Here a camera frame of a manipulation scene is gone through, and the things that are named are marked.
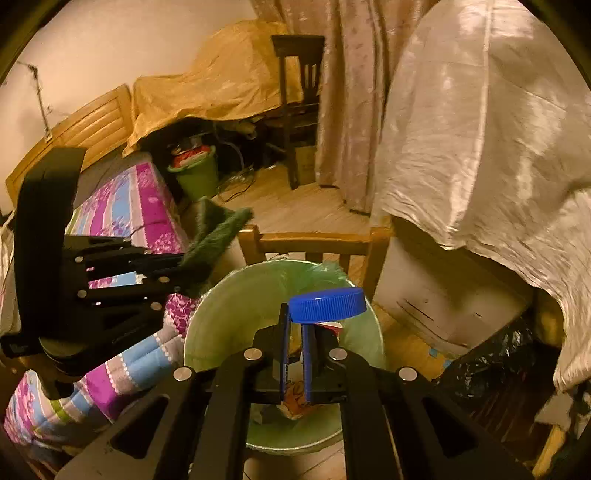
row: green scrubbing pad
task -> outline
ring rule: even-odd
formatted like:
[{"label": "green scrubbing pad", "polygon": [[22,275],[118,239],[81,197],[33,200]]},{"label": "green scrubbing pad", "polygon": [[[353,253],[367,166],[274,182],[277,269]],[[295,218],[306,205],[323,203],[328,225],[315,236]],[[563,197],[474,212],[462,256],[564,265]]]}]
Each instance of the green scrubbing pad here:
[{"label": "green scrubbing pad", "polygon": [[191,283],[191,272],[202,269],[204,265],[213,268],[234,237],[251,218],[250,208],[240,208],[234,212],[217,205],[207,197],[199,200],[197,234],[179,265],[183,277],[187,280],[183,293],[193,298],[201,295],[203,284]]}]

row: cardboard box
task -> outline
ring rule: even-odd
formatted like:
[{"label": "cardboard box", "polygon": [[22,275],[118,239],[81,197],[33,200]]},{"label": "cardboard box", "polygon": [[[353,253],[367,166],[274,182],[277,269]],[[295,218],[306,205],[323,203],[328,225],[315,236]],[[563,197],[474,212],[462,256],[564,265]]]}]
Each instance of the cardboard box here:
[{"label": "cardboard box", "polygon": [[295,161],[300,185],[316,181],[316,146],[296,147]]},{"label": "cardboard box", "polygon": [[374,300],[437,350],[463,355],[532,303],[534,289],[503,265],[444,250],[406,220],[394,230]]}]

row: white wall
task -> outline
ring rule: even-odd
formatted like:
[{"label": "white wall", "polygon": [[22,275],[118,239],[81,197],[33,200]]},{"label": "white wall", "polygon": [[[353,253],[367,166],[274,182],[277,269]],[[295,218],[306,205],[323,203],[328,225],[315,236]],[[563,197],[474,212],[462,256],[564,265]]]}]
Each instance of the white wall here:
[{"label": "white wall", "polygon": [[[101,94],[142,75],[180,73],[203,40],[255,18],[249,0],[72,0],[19,60],[39,68],[50,126]],[[0,87],[0,209],[12,209],[5,179],[42,139],[44,125],[28,69],[15,64]]]}]

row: wooden headboard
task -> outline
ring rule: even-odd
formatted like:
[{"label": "wooden headboard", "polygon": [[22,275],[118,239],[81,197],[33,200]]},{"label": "wooden headboard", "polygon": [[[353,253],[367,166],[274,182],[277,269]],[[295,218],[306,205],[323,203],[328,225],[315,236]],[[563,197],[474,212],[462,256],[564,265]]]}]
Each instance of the wooden headboard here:
[{"label": "wooden headboard", "polygon": [[40,140],[6,179],[8,194],[16,207],[25,174],[53,147],[85,147],[82,170],[127,142],[134,129],[131,95],[127,85],[101,95],[51,129],[52,139]]}]

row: bed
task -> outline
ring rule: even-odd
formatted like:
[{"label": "bed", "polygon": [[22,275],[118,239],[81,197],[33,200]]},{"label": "bed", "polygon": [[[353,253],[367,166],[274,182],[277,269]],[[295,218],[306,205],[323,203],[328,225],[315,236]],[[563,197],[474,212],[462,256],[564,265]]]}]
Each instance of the bed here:
[{"label": "bed", "polygon": [[[170,192],[146,153],[121,157],[131,132],[129,90],[123,85],[102,95],[53,129],[7,179],[13,201],[25,173],[54,146],[87,148],[83,172],[67,232],[74,235],[130,236],[155,253],[181,252],[188,245]],[[91,285],[139,282],[135,273],[101,279]],[[196,301],[168,298],[163,328],[89,372],[67,399],[50,401],[35,372],[27,371],[6,410],[4,429],[30,458],[59,468],[114,421],[134,399],[182,362],[184,334]],[[49,447],[53,453],[48,455]]]}]

